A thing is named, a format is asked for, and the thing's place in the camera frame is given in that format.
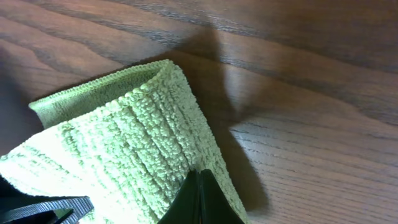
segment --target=dark wood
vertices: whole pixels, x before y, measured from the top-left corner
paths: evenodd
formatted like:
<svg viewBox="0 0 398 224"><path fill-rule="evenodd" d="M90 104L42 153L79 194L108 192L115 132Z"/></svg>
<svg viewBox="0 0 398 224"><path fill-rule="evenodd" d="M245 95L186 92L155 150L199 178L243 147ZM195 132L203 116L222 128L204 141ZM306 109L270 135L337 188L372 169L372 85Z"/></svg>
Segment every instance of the dark wood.
<svg viewBox="0 0 398 224"><path fill-rule="evenodd" d="M395 0L0 0L29 100L181 66L253 223L398 223Z"/></svg>

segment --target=brown wooden surface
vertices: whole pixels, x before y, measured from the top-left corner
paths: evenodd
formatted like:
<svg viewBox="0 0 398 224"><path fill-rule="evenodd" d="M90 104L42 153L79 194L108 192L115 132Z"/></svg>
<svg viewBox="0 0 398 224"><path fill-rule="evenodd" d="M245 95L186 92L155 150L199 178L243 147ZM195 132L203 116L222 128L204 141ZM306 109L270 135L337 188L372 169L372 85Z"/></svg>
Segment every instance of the brown wooden surface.
<svg viewBox="0 0 398 224"><path fill-rule="evenodd" d="M395 0L0 0L30 100L172 59L253 223L398 223Z"/></svg>

